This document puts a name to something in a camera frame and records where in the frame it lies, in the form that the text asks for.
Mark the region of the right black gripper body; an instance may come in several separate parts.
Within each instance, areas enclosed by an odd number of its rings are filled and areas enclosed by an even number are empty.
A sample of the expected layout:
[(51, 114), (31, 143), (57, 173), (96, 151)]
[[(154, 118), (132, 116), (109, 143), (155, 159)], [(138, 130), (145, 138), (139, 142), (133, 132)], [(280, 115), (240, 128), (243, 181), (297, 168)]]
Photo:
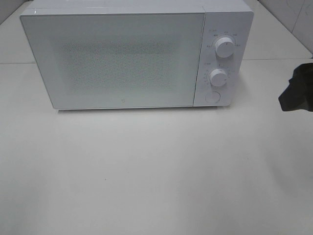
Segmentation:
[(288, 87), (278, 98), (282, 111), (313, 111), (313, 64), (296, 67)]

